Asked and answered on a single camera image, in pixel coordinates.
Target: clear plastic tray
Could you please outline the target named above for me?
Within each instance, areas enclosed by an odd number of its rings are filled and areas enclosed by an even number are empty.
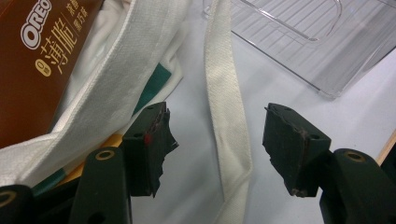
[[[395,0],[232,2],[236,35],[332,98],[396,46]]]

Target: white fabric strip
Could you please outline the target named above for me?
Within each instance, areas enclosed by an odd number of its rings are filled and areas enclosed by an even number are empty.
[[[205,37],[205,70],[225,203],[217,223],[243,223],[252,171],[248,126],[233,65],[230,0],[214,0]]]

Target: brown package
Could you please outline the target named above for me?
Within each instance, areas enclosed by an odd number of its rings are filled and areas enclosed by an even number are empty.
[[[0,0],[0,148],[49,131],[102,0]]]

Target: white table surface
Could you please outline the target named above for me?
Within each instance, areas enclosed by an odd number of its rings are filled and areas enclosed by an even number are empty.
[[[222,204],[205,88],[200,0],[193,2],[187,23],[191,30],[177,53],[184,78],[166,100],[180,147],[165,159],[157,197],[133,199],[135,223],[211,223]],[[245,223],[323,223],[321,192],[317,198],[289,196],[271,165],[262,146],[264,107],[293,108],[332,139],[331,151],[349,147],[376,158],[396,128],[396,51],[332,101],[235,35],[233,55],[254,165]]]

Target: oreo logo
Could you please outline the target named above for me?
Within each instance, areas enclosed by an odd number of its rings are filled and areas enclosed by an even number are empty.
[[[51,10],[50,0],[39,0],[30,11],[26,23],[21,28],[21,39],[28,49],[37,49],[41,32]]]

